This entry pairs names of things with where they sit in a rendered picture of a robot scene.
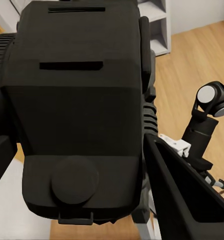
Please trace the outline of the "digital camera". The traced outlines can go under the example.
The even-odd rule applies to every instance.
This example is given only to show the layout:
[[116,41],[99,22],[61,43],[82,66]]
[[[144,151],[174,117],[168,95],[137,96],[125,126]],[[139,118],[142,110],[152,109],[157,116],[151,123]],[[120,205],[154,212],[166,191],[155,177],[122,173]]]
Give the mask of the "digital camera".
[[0,34],[0,136],[22,195],[61,225],[114,224],[140,204],[149,18],[137,0],[31,1]]

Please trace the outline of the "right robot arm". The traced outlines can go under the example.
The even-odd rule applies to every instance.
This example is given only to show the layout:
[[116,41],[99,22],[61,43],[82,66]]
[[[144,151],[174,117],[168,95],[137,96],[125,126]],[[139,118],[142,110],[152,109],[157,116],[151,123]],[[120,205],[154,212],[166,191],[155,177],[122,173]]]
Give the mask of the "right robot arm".
[[[198,110],[200,106],[204,112]],[[218,120],[208,117],[224,116],[224,85],[219,81],[212,81],[202,86],[196,94],[192,109],[192,117],[182,139],[175,141],[164,134],[160,134],[186,162],[188,162],[204,179],[207,171],[212,169],[213,163],[202,156],[211,140],[211,135],[219,123]]]

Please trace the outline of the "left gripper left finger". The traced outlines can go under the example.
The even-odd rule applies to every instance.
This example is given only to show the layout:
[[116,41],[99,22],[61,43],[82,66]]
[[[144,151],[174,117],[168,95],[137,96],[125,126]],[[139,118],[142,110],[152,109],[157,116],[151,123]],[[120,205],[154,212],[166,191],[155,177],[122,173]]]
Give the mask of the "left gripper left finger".
[[0,180],[18,152],[13,133],[0,136]]

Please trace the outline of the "camera tripod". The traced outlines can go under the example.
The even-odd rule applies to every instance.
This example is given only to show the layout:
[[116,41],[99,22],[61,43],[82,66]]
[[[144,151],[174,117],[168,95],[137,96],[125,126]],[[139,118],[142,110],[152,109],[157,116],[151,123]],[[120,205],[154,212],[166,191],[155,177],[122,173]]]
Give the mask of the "camera tripod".
[[[143,167],[143,180],[140,204],[130,214],[134,224],[136,224],[141,240],[162,240],[160,228],[158,224],[157,214],[155,210],[153,195],[151,191],[149,176],[147,172],[145,157],[143,153],[143,139],[144,134],[149,133],[158,136],[158,117],[157,107],[154,105],[156,98],[155,73],[156,73],[156,56],[153,50],[151,52],[151,77],[148,85],[147,92],[143,94],[143,136],[142,136],[142,167]],[[219,179],[216,181],[211,174],[205,180],[211,185],[224,189],[224,181]],[[154,215],[154,229],[150,218],[150,212]]]

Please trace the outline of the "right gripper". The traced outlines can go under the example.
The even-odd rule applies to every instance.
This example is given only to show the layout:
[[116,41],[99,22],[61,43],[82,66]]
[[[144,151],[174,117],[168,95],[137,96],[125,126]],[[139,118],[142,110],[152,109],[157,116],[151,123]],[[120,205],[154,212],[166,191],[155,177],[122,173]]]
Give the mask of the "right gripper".
[[202,157],[211,140],[211,135],[206,135],[187,127],[182,140],[191,144],[188,157],[182,156],[182,158],[205,179],[208,176],[207,171],[211,170],[213,166],[213,163]]

